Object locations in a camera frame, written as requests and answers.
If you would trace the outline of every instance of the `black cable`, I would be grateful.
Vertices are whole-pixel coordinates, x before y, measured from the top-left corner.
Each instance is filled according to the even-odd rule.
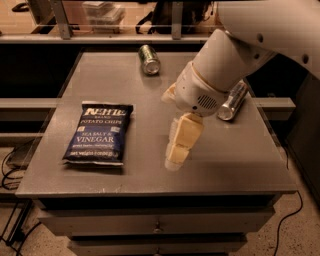
[[[16,256],[21,255],[20,252],[21,252],[22,246],[23,246],[23,244],[25,243],[25,241],[27,240],[28,236],[29,236],[37,227],[39,227],[40,225],[41,225],[41,222],[38,222],[37,224],[35,224],[35,225],[28,231],[28,233],[25,235],[25,237],[24,237],[24,239],[22,240],[19,248],[18,248],[17,251],[16,251],[16,252],[17,252]]]
[[[14,168],[14,169],[11,169],[9,172],[5,173],[4,171],[4,163],[6,162],[6,160],[13,154],[15,153],[17,150],[19,150],[21,147],[27,145],[28,143],[34,141],[34,139],[32,140],[29,140],[25,143],[23,143],[22,145],[18,146],[18,147],[15,147],[11,152],[9,152],[2,160],[2,163],[1,163],[1,172],[2,172],[2,175],[3,175],[3,178],[1,180],[1,185],[0,185],[0,188],[4,188],[6,190],[15,190],[18,188],[19,184],[20,184],[20,181],[15,181],[15,182],[9,182],[9,183],[5,183],[6,180],[19,180],[19,179],[22,179],[23,176],[21,177],[9,177],[10,174],[14,173],[14,172],[17,172],[19,171],[19,168]]]
[[[7,179],[10,179],[10,180],[20,180],[20,179],[22,179],[23,176],[15,177],[15,178],[9,177],[10,174],[15,173],[15,172],[18,172],[18,171],[20,171],[20,169],[16,168],[16,169],[12,169],[12,170],[10,170],[9,172],[7,172],[7,173],[3,176],[2,180],[1,180],[1,186],[0,186],[0,188],[4,188],[4,189],[6,189],[6,190],[15,190],[15,189],[17,189],[18,186],[19,186],[19,184],[20,184],[20,181],[13,181],[13,182],[9,182],[9,183],[5,183],[5,181],[6,181]]]
[[[288,154],[288,151],[287,151],[285,148],[284,148],[284,150],[285,150],[286,155],[287,155],[287,169],[289,170],[289,154]],[[289,217],[291,217],[291,216],[293,216],[293,215],[298,214],[298,213],[302,210],[302,208],[303,208],[302,196],[301,196],[301,194],[300,194],[299,191],[297,191],[297,193],[298,193],[298,196],[299,196],[299,199],[300,199],[300,207],[299,207],[296,211],[294,211],[293,213],[290,213],[290,214],[286,215],[285,217],[283,217],[283,218],[281,219],[281,221],[279,222],[278,229],[277,229],[277,238],[276,238],[277,243],[276,243],[276,248],[275,248],[275,251],[274,251],[274,254],[273,254],[274,256],[277,255],[278,248],[279,248],[279,243],[280,243],[280,228],[281,228],[282,222],[285,221],[287,218],[289,218]]]

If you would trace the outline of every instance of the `can lid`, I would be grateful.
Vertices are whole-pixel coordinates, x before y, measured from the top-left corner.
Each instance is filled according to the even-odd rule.
[[[233,118],[234,113],[233,113],[232,109],[230,109],[227,106],[222,105],[218,110],[217,116],[221,120],[228,121],[228,120],[231,120]]]
[[[148,60],[146,63],[145,63],[145,67],[146,67],[146,72],[150,75],[154,75],[156,73],[159,72],[160,70],[160,63],[159,61],[155,60],[155,59],[151,59],[151,60]]]

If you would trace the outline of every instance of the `drawer handle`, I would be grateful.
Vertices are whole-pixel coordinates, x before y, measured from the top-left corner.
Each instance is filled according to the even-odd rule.
[[[157,222],[156,227],[153,230],[153,233],[154,234],[161,234],[162,232],[163,232],[163,229],[160,227],[160,222]]]

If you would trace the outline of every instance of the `soda can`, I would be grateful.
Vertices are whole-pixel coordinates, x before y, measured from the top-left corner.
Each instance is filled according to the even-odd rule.
[[[150,45],[143,45],[139,49],[141,67],[145,74],[155,75],[160,70],[160,61],[156,51]]]
[[[232,120],[238,112],[248,90],[248,86],[242,81],[233,87],[228,100],[218,110],[218,118],[224,121]]]

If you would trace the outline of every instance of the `blue chip bag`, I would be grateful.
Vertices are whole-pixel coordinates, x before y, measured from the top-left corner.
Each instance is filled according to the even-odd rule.
[[[123,165],[132,105],[84,101],[77,131],[63,157],[67,163]]]

